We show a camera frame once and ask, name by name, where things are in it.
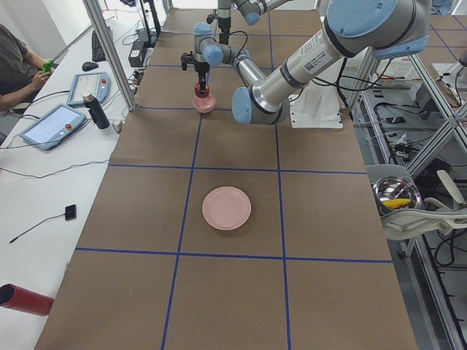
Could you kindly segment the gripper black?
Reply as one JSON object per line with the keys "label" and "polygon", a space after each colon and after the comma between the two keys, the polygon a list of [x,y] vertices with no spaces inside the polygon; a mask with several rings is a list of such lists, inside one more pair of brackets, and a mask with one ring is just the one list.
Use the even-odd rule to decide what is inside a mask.
{"label": "gripper black", "polygon": [[204,77],[204,74],[209,73],[209,64],[206,62],[197,62],[196,72],[198,73],[197,95],[208,96],[209,90],[210,90],[209,83],[208,83],[208,76]]}

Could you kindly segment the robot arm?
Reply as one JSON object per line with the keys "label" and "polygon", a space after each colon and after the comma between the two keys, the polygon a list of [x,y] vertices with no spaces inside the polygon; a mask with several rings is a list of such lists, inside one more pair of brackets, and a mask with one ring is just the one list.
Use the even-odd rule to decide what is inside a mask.
{"label": "robot arm", "polygon": [[245,22],[249,26],[252,26],[259,21],[261,15],[287,2],[288,0],[218,0],[217,8],[207,16],[207,23],[212,24],[216,20],[217,27],[220,30],[219,41],[221,44],[228,44],[229,36],[231,35],[232,9],[238,10]]}
{"label": "robot arm", "polygon": [[281,66],[265,76],[244,49],[221,44],[210,24],[194,25],[194,60],[208,66],[232,65],[244,87],[232,98],[238,123],[274,125],[290,115],[289,97],[340,58],[370,47],[375,59],[423,51],[428,43],[430,1],[332,1],[323,27]]}

